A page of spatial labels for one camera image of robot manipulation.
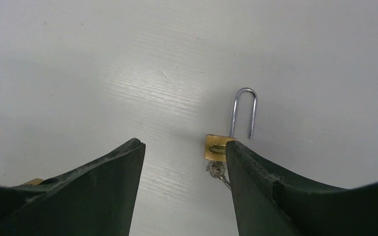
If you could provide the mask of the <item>small brass padlock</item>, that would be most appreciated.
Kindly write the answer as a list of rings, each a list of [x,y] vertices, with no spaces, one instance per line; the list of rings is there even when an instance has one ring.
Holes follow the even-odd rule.
[[[253,103],[251,108],[251,118],[249,125],[248,138],[253,138],[253,131],[255,125],[255,116],[257,110],[257,93],[252,88],[241,88],[237,91],[234,97],[231,123],[228,136],[207,134],[205,139],[205,152],[204,159],[209,160],[209,164],[206,166],[206,171],[211,177],[219,179],[225,186],[230,189],[230,182],[226,178],[226,143],[234,141],[234,128],[237,118],[239,99],[243,93],[250,93],[253,97]]]

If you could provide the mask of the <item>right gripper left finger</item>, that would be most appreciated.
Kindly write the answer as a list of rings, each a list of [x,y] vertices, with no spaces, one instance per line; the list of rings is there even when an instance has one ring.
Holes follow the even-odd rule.
[[[39,184],[0,186],[0,236],[127,236],[146,145],[110,153]]]

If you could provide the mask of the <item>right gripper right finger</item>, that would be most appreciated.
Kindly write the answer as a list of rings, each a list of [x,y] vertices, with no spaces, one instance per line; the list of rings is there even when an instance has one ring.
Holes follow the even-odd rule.
[[[238,141],[226,144],[226,161],[241,236],[378,236],[378,182],[320,183]]]

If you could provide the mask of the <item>brass padlock shackle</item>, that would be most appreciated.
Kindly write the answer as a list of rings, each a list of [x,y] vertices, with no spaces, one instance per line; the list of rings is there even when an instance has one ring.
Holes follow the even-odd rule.
[[[34,178],[32,180],[29,180],[29,181],[23,183],[22,185],[28,185],[28,186],[30,186],[30,185],[38,185],[38,184],[42,183],[43,181],[44,180],[41,179],[41,178]]]

